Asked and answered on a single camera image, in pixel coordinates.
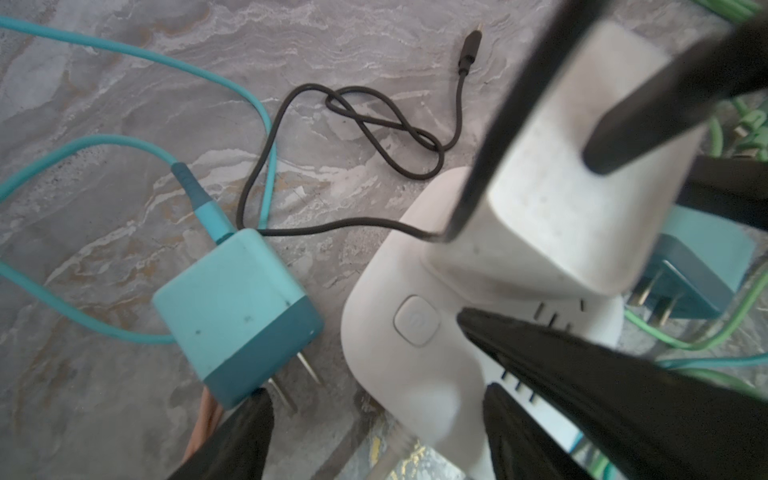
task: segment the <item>teal power adapter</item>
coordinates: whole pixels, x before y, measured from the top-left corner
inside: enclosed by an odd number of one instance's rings
[[[301,285],[255,230],[232,223],[183,164],[176,175],[217,247],[152,303],[195,373],[225,408],[266,382],[323,330]]]
[[[628,303],[652,309],[657,324],[716,319],[739,290],[754,250],[738,224],[675,206]]]

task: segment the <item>white cable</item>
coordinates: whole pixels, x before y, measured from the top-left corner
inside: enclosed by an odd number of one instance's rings
[[[416,435],[406,430],[402,423],[395,422],[386,436],[386,452],[371,468],[366,480],[385,480],[400,460],[411,455],[418,439]]]

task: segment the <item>power strip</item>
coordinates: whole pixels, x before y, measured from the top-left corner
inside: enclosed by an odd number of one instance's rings
[[[462,167],[437,176],[402,221],[440,230],[468,172]],[[350,293],[341,339],[355,378],[423,443],[475,480],[494,478],[482,421],[482,397],[491,382],[504,385],[564,449],[570,447],[576,427],[470,343],[456,314],[473,306],[615,346],[621,333],[621,298],[473,304],[425,265],[428,248],[392,232]],[[404,323],[398,315],[406,305],[415,309]]]

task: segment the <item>gray marble floor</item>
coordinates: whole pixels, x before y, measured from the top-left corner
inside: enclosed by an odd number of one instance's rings
[[[367,85],[392,95],[413,124],[445,139],[453,129],[458,51],[482,23],[484,41],[464,89],[464,132],[446,157],[450,168],[472,160],[556,4],[7,0],[0,14],[172,55],[243,85],[272,115],[298,84]],[[682,0],[622,0],[611,17],[670,53],[727,27]],[[305,94],[283,122],[271,225],[399,217],[424,184],[387,167],[321,100]],[[386,113],[376,102],[357,105]],[[224,88],[147,61],[0,31],[0,179],[93,133],[133,135],[166,148],[228,213],[265,138],[252,107]],[[404,134],[375,133],[411,168],[434,161]],[[106,322],[149,333],[164,331],[149,304],[152,293],[213,247],[166,166],[126,148],[73,156],[26,185],[0,214],[4,261]],[[254,202],[247,224],[256,218]],[[300,413],[277,404],[265,478],[367,472],[386,422],[346,368],[339,319],[385,235],[351,229],[271,240],[326,319],[306,354],[329,381],[317,388],[296,359],[277,374]],[[202,387],[176,346],[90,333],[6,282],[0,312],[0,477],[164,478],[177,467]],[[638,335],[628,327],[623,345],[650,348]],[[739,341],[728,351],[764,345]],[[766,370],[757,371],[752,380],[763,385]],[[431,452],[420,459],[399,477],[460,478]]]

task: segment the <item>white power adapter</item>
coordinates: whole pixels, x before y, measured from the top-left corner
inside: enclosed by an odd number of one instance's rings
[[[494,478],[482,398],[502,384],[568,448],[577,429],[471,344],[464,307],[564,329],[605,346],[682,184],[700,129],[610,177],[581,150],[600,116],[667,62],[629,31],[598,24],[510,146],[451,243],[391,232],[346,302],[346,361],[360,384],[422,442],[476,480]],[[437,176],[403,215],[441,231],[468,168]]]

